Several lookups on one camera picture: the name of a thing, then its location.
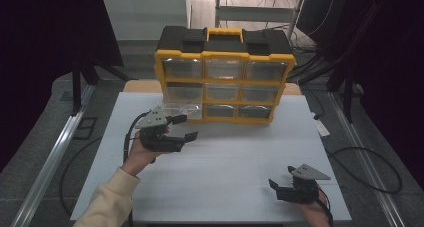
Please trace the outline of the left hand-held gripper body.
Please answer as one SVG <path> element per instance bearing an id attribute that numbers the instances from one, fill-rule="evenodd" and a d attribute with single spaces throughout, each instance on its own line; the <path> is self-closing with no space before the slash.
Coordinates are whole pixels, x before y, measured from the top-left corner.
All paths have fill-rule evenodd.
<path id="1" fill-rule="evenodd" d="M 180 152 L 185 144 L 183 137 L 167 136 L 167 115 L 157 106 L 150 110 L 136 124 L 139 139 L 145 149 L 153 152 Z"/>

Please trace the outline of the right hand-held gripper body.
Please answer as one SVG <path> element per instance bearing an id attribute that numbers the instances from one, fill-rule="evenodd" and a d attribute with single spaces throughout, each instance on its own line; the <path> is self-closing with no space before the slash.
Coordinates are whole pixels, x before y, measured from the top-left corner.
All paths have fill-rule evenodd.
<path id="1" fill-rule="evenodd" d="M 319 198 L 317 180 L 330 180 L 331 177 L 321 171 L 302 164 L 292 175 L 291 187 L 280 187 L 276 192 L 278 200 L 291 203 L 310 204 Z"/>

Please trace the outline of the yellow and black drawer organizer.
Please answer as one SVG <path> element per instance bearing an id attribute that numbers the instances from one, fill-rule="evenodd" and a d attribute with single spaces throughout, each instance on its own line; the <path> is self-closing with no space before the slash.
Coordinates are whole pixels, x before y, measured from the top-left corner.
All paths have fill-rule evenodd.
<path id="1" fill-rule="evenodd" d="M 281 30 L 247 31 L 239 28 L 204 28 L 189 29 L 181 26 L 167 26 L 163 29 L 155 57 L 155 74 L 159 81 L 163 97 L 165 77 L 162 61 L 172 59 L 207 59 L 242 60 L 263 62 L 284 62 L 288 65 L 283 77 L 282 89 L 277 95 L 268 121 L 256 119 L 216 119 L 190 120 L 193 122 L 233 122 L 245 124 L 270 123 L 286 88 L 288 74 L 296 62 L 286 35 Z"/>

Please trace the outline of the person's left hand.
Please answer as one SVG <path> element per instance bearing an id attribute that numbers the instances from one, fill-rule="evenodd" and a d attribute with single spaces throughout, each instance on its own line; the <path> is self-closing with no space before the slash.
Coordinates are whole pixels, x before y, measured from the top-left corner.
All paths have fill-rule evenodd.
<path id="1" fill-rule="evenodd" d="M 134 140 L 129 155 L 121 166 L 121 169 L 127 174 L 136 177 L 160 155 L 161 152 L 153 152 L 145 149 L 140 140 Z"/>

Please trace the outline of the person's right hand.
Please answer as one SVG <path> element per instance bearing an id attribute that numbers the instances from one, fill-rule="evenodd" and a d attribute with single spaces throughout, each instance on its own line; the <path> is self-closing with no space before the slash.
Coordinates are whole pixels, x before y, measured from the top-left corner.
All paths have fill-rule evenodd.
<path id="1" fill-rule="evenodd" d="M 327 207 L 327 198 L 323 192 L 319 192 L 319 200 L 322 204 L 313 202 L 310 204 L 294 203 L 311 227 L 330 227 L 329 219 L 323 207 Z"/>

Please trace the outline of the white paper tag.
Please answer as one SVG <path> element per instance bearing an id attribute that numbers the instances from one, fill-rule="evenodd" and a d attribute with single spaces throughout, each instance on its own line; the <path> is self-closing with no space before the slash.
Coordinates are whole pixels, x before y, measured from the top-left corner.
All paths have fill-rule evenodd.
<path id="1" fill-rule="evenodd" d="M 328 129 L 324 126 L 324 124 L 319 119 L 315 121 L 315 126 L 321 137 L 326 137 L 330 135 L 330 132 L 328 131 Z"/>

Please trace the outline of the grid of clear drawers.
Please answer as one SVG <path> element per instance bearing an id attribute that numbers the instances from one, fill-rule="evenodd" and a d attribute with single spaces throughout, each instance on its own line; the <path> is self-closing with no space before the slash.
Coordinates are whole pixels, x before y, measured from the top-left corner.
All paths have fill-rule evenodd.
<path id="1" fill-rule="evenodd" d="M 207 59 L 162 61 L 163 103 L 199 103 L 200 120 L 268 121 L 282 89 L 284 62 Z"/>

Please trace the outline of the black metal stand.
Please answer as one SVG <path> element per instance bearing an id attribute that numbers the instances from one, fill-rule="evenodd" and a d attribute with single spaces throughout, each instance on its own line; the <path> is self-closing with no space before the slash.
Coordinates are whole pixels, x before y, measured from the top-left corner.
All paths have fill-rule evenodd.
<path id="1" fill-rule="evenodd" d="M 342 95 L 342 114 L 349 122 L 352 122 L 351 104 L 353 97 L 353 67 L 351 60 L 355 52 L 356 45 L 357 30 L 354 30 L 348 44 L 343 48 L 341 55 L 336 60 L 330 62 L 327 66 L 315 73 L 300 78 L 298 81 L 300 85 L 304 85 L 325 73 L 332 72 L 329 80 L 327 81 L 326 88 L 330 92 L 336 92 L 341 86 L 344 86 L 344 92 Z"/>

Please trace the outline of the black tripod stand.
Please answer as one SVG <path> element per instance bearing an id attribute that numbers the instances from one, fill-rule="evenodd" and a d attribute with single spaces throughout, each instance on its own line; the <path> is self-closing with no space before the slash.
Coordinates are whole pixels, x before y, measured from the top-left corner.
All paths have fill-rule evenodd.
<path id="1" fill-rule="evenodd" d="M 131 80 L 128 75 L 119 71 L 112 64 L 100 60 L 94 55 L 78 54 L 72 62 L 72 116 L 76 116 L 82 110 L 81 78 L 84 78 L 86 83 L 90 86 L 95 86 L 100 80 L 95 70 L 96 66 L 106 70 L 124 82 Z"/>

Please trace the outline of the white metal shelf stand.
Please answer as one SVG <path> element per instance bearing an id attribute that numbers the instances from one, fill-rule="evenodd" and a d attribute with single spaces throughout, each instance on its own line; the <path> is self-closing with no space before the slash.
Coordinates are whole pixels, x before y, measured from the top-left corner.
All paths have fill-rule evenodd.
<path id="1" fill-rule="evenodd" d="M 263 23 L 264 29 L 283 29 L 288 39 L 297 23 L 304 0 L 215 0 L 216 27 L 228 23 Z"/>

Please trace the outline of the dark curtain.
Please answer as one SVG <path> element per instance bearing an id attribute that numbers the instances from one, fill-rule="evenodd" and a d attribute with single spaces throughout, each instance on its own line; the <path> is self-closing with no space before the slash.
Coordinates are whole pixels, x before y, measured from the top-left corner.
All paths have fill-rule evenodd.
<path id="1" fill-rule="evenodd" d="M 0 172 L 75 65 L 121 66 L 103 0 L 0 0 Z"/>
<path id="2" fill-rule="evenodd" d="M 424 0 L 385 0 L 347 65 L 365 112 L 424 187 Z"/>

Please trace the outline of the aluminium floor rail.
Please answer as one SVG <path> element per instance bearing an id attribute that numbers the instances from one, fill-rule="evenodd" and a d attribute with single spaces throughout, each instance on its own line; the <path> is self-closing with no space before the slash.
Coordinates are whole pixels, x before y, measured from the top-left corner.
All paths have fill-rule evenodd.
<path id="1" fill-rule="evenodd" d="M 383 213 L 390 227 L 406 227 L 403 217 L 399 211 L 399 208 L 394 202 L 393 195 L 394 191 L 390 192 L 389 187 L 384 183 L 382 175 L 378 172 L 376 165 L 372 161 L 372 150 L 364 145 L 362 139 L 357 132 L 357 129 L 353 123 L 345 116 L 343 112 L 342 101 L 340 98 L 332 92 L 327 93 L 330 102 L 335 110 L 339 121 L 342 124 L 344 131 L 349 139 L 349 142 L 357 147 L 356 155 L 359 158 L 359 163 L 366 175 L 368 183 L 374 187 L 373 192 L 375 193 Z"/>
<path id="2" fill-rule="evenodd" d="M 90 101 L 95 89 L 96 87 L 94 85 L 87 85 L 84 88 L 82 97 L 80 98 L 81 107 L 75 114 L 72 114 L 68 118 L 19 211 L 15 215 L 11 227 L 28 227 L 31 223 L 48 189 L 48 186 L 50 185 L 53 176 L 63 159 L 71 139 L 77 130 L 84 113 L 86 112 L 88 102 Z"/>

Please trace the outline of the black floor frame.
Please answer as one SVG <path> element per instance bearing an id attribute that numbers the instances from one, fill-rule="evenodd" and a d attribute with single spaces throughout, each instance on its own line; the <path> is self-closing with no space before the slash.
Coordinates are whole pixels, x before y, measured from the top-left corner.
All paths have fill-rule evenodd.
<path id="1" fill-rule="evenodd" d="M 73 135 L 76 140 L 89 140 L 95 130 L 97 117 L 83 117 Z"/>

